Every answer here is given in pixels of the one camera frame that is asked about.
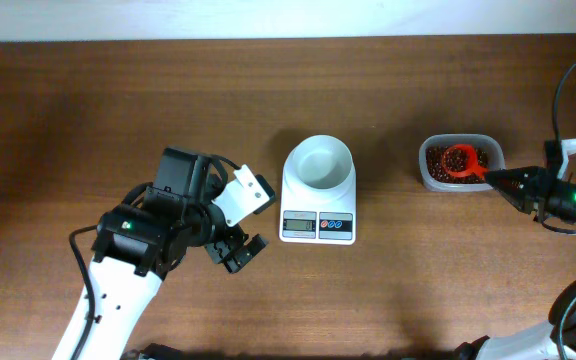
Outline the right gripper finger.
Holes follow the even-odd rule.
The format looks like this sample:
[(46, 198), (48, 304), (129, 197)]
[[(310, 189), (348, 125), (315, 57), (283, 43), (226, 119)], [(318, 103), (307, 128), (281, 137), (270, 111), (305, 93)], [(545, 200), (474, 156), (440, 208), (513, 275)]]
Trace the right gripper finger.
[(490, 186), (519, 212), (530, 214), (535, 210), (534, 190), (519, 182), (490, 183)]
[(523, 189), (535, 174), (535, 167), (500, 169), (485, 173), (484, 180), (495, 190), (519, 190)]

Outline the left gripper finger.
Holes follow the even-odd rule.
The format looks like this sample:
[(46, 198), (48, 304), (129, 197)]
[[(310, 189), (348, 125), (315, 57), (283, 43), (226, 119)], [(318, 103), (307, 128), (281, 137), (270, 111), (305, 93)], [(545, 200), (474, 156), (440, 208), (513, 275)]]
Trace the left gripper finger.
[(230, 274), (242, 270), (266, 246), (268, 241), (260, 234), (255, 235), (248, 243), (237, 248), (225, 261), (225, 268)]
[(236, 254), (241, 248), (240, 242), (232, 240), (219, 241), (204, 246), (212, 262), (222, 264), (227, 270), (241, 269), (241, 262), (236, 258)]

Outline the orange measuring scoop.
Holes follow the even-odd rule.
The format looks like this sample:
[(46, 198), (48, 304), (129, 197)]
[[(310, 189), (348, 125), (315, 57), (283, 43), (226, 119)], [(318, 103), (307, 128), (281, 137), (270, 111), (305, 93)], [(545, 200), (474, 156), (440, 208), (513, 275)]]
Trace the orange measuring scoop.
[[(457, 168), (449, 164), (454, 153), (463, 157), (463, 161)], [(484, 179), (485, 174), (489, 171), (487, 167), (479, 164), (476, 149), (468, 144), (456, 144), (448, 147), (441, 156), (441, 166), (447, 174), (455, 178), (476, 175), (478, 178)]]

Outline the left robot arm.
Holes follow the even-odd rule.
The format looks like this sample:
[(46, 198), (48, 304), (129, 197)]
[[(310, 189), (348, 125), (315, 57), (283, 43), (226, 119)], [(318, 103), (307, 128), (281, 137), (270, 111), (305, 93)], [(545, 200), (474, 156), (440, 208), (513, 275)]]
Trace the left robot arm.
[(266, 246), (240, 223), (272, 205), (276, 193), (247, 165), (167, 147), (153, 181), (141, 183), (91, 226), (86, 262), (69, 245), (84, 287), (55, 352), (57, 359), (118, 359), (139, 318), (190, 248), (203, 248), (230, 274)]

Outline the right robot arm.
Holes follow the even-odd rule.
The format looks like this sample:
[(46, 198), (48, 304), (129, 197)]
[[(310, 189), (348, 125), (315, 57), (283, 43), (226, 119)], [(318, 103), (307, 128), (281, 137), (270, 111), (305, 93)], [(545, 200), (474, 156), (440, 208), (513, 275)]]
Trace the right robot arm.
[[(531, 166), (491, 171), (485, 181), (518, 211), (558, 234), (576, 235), (576, 184), (555, 171)], [(452, 359), (576, 359), (576, 280), (553, 303), (548, 319), (505, 337), (464, 342)]]

